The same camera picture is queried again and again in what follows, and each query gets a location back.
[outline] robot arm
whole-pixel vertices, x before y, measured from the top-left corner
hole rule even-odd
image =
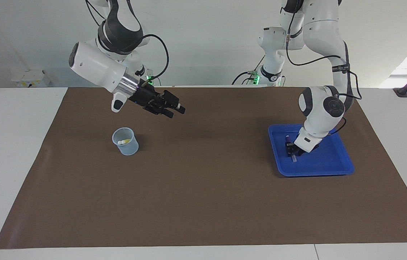
[[[277,54],[280,49],[292,51],[306,45],[312,51],[327,56],[332,64],[334,85],[308,87],[299,97],[299,106],[306,121],[294,145],[289,147],[292,153],[298,155],[313,151],[340,122],[355,98],[351,89],[347,46],[338,32],[340,3],[341,0],[283,0],[281,27],[265,29],[259,41],[267,57],[275,57],[273,49]],[[263,82],[263,77],[264,82],[268,80],[263,69],[271,74],[280,73],[283,60],[266,59],[259,69],[260,82]]]
[[[108,0],[108,6],[108,18],[99,26],[97,38],[75,44],[69,58],[72,70],[113,94],[113,112],[119,112],[130,99],[156,115],[173,117],[167,108],[184,114],[185,108],[177,97],[168,91],[160,94],[141,79],[146,69],[139,68],[141,62],[135,49],[147,44],[147,40],[130,0]],[[134,69],[121,64],[123,61],[135,64]]]

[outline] brown mat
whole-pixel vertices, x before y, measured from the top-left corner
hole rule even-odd
[[[301,91],[175,88],[187,113],[170,120],[69,89],[0,248],[407,242],[407,188],[357,103],[340,132],[354,174],[281,178],[268,126],[303,122]],[[130,157],[111,143],[124,126]]]

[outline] black cable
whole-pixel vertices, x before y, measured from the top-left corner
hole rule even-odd
[[[295,11],[294,11],[294,13],[292,15],[292,20],[290,21],[289,30],[287,31],[287,35],[289,35],[289,37],[290,37],[290,30],[292,28],[293,20],[295,18],[295,14],[298,12],[298,3],[299,3],[299,0],[296,1]],[[304,64],[296,64],[290,59],[290,56],[289,56],[289,41],[290,41],[290,38],[286,41],[285,51],[286,51],[286,54],[287,54],[287,58],[289,59],[289,62],[291,64],[295,65],[295,66],[303,66],[303,65],[307,65],[307,64],[312,64],[313,62],[320,61],[320,60],[327,59],[327,58],[339,58],[339,59],[341,59],[341,57],[338,56],[338,55],[328,55],[328,56],[321,57],[319,59],[315,59],[314,61],[306,62]]]
[[[242,85],[245,83],[245,81],[247,81],[247,84],[248,84],[248,81],[252,81],[252,80],[254,80],[254,79],[252,79],[252,78],[246,78],[246,79],[244,79],[244,80],[242,81]]]
[[[287,81],[287,77],[286,76],[281,76],[281,80],[282,78],[284,78],[284,83],[282,84],[282,87],[285,86],[285,81]]]
[[[85,0],[85,1],[88,3],[88,5],[91,6],[91,8],[93,8],[93,10],[94,10],[99,16],[101,16],[104,20],[106,20],[106,18],[105,18],[103,15],[101,15],[101,13],[99,13],[98,10],[97,10],[88,0]]]
[[[258,66],[261,64],[261,62],[263,61],[263,59],[266,57],[266,54],[264,54],[263,58],[261,58],[260,62],[258,62],[258,65],[255,67],[254,71],[256,71],[256,69],[258,69]]]
[[[91,11],[91,9],[90,9],[88,3],[89,3],[88,0],[85,0],[85,4],[87,5],[88,11],[89,11],[89,13],[91,14],[91,17],[93,18],[93,20],[95,21],[95,23],[99,26],[99,23],[98,23],[98,21],[96,21],[96,18],[95,18],[95,16],[93,15],[93,12]]]
[[[148,79],[146,82],[144,82],[144,84],[142,84],[141,87],[144,87],[144,86],[145,86],[146,84],[148,84],[149,82],[151,82],[151,81],[153,81],[154,79],[156,79],[156,78],[162,76],[162,75],[165,73],[165,71],[167,70],[167,68],[169,67],[169,64],[170,64],[169,50],[167,49],[167,46],[165,45],[164,41],[163,41],[159,36],[157,36],[157,35],[155,35],[155,34],[146,34],[146,35],[142,36],[141,38],[137,39],[134,43],[132,43],[132,44],[130,44],[129,46],[125,47],[124,49],[129,49],[129,48],[131,48],[131,46],[134,46],[134,45],[136,45],[136,44],[141,43],[142,40],[144,40],[144,39],[146,39],[146,38],[148,38],[148,37],[156,38],[157,40],[160,41],[160,43],[162,43],[162,46],[163,46],[163,48],[164,48],[164,50],[165,50],[165,54],[167,55],[167,64],[165,64],[164,69],[163,69],[159,74],[157,74],[156,76],[151,76],[151,78]]]
[[[242,73],[239,74],[237,77],[235,77],[235,79],[234,79],[232,85],[235,83],[235,81],[237,81],[237,79],[239,79],[241,76],[243,76],[243,75],[245,75],[245,74],[248,74],[248,71],[242,72]]]
[[[356,78],[356,89],[357,89],[357,93],[359,94],[359,97],[353,96],[353,95],[349,95],[349,94],[344,94],[344,93],[337,94],[337,96],[347,96],[347,97],[349,97],[349,98],[354,98],[354,99],[361,100],[361,99],[362,99],[362,95],[360,94],[360,91],[359,91],[359,83],[358,83],[358,80],[357,80],[357,75],[356,75],[356,73],[354,73],[354,72],[352,72],[352,71],[350,71],[350,70],[348,70],[348,72],[349,72],[350,74],[354,75],[355,78]]]
[[[344,120],[343,125],[342,125],[340,128],[338,128],[337,131],[335,131],[335,132],[333,132],[333,133],[329,133],[329,135],[335,135],[335,134],[338,133],[341,129],[343,129],[343,127],[345,127],[345,125],[346,125],[346,123],[347,123],[347,120],[346,120],[345,117],[342,117],[342,118],[343,118],[343,120]]]

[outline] table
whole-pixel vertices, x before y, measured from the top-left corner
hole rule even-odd
[[[0,229],[14,198],[47,130],[52,123],[66,88],[0,89]],[[393,160],[407,185],[407,99],[396,97],[392,90],[362,89],[365,99],[360,105],[375,129],[388,155]],[[118,258],[129,255],[135,259],[187,258],[200,255],[224,259],[392,259],[407,258],[405,244],[350,244],[350,245],[284,245],[238,247],[133,247],[133,248],[70,248],[45,250],[11,250],[16,259],[39,255],[48,258],[75,256],[81,259],[98,256]],[[0,250],[0,258],[10,258],[9,252]]]

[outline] blue tray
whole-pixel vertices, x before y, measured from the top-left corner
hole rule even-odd
[[[297,156],[298,161],[293,162],[285,149],[285,137],[289,135],[292,142],[295,141],[301,127],[271,125],[268,129],[277,169],[283,176],[343,176],[354,172],[353,163],[338,134],[327,136],[316,150]]]

